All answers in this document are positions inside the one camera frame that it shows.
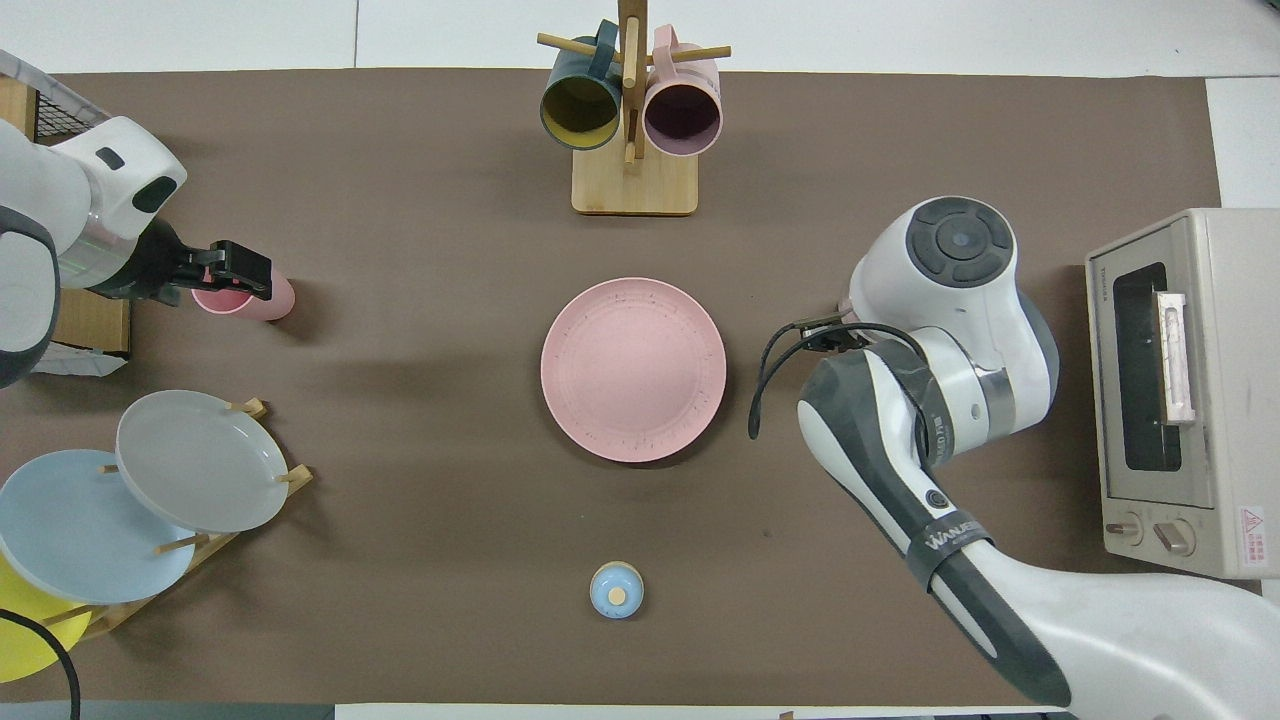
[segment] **pink mug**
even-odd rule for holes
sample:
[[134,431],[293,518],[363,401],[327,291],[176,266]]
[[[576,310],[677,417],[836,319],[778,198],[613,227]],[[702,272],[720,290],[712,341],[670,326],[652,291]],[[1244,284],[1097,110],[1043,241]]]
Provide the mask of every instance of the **pink mug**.
[[271,268],[270,300],[259,300],[234,290],[193,290],[191,296],[196,305],[214,315],[234,315],[247,320],[279,320],[293,310],[293,286],[275,268]]
[[676,31],[662,26],[653,32],[653,72],[644,96],[644,135],[649,143],[668,155],[704,152],[721,132],[719,70],[716,60],[673,63],[672,53],[698,50],[676,40]]

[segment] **oven knob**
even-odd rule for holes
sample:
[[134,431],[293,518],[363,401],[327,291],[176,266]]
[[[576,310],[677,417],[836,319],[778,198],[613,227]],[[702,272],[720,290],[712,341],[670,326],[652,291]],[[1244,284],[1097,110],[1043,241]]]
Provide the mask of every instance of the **oven knob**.
[[1156,523],[1152,527],[1160,544],[1172,555],[1187,557],[1196,552],[1196,530],[1187,520],[1174,520],[1172,523]]
[[1134,512],[1125,512],[1119,523],[1106,524],[1107,534],[1121,536],[1129,544],[1142,543],[1142,518]]

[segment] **light blue plate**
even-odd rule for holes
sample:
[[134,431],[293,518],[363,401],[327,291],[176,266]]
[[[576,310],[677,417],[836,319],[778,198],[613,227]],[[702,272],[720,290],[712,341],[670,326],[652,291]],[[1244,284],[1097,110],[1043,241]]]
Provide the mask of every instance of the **light blue plate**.
[[0,551],[37,588],[87,605],[151,597],[178,582],[195,548],[156,555],[191,537],[142,506],[115,455],[61,450],[27,462],[0,487]]

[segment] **brown table mat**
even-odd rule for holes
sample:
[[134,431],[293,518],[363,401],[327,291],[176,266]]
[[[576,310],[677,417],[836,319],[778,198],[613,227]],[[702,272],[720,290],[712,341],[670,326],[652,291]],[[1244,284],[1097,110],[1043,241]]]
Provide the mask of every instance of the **brown table mat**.
[[[1199,79],[754,74],[687,219],[588,218],[541,129],[540,70],[77,76],[157,135],[191,179],[164,215],[191,245],[270,255],[278,324],[138,304],[133,361],[0,392],[0,477],[109,450],[156,389],[270,401],[316,482],[118,630],[73,651],[86,697],[274,702],[1021,703],[805,448],[817,361],[746,407],[762,343],[831,309],[904,209],[1001,209],[1021,288],[1062,355],[1046,423],[938,473],[1028,562],[1151,570],[1100,538],[1084,252],[1216,205]],[[614,277],[681,287],[718,323],[719,415],[669,461],[581,451],[538,382],[559,309]],[[644,574],[640,615],[586,600]],[[64,696],[56,667],[0,700]]]

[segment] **mug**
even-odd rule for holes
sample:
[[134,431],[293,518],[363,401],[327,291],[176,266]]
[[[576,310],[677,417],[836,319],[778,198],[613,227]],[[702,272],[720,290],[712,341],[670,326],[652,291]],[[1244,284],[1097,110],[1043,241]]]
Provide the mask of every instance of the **mug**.
[[595,45],[588,58],[561,50],[543,91],[543,127],[561,145],[593,150],[618,132],[622,108],[622,68],[613,61],[618,26],[600,20],[595,37],[577,37]]
[[653,72],[641,115],[649,143],[668,155],[698,155],[719,137],[723,113],[716,60],[678,65],[671,60],[672,53],[696,49],[676,40],[669,24],[653,32]]
[[279,320],[293,310],[293,286],[275,268],[271,268],[270,300],[259,300],[234,290],[193,290],[191,296],[196,305],[214,315],[234,315],[247,320]]

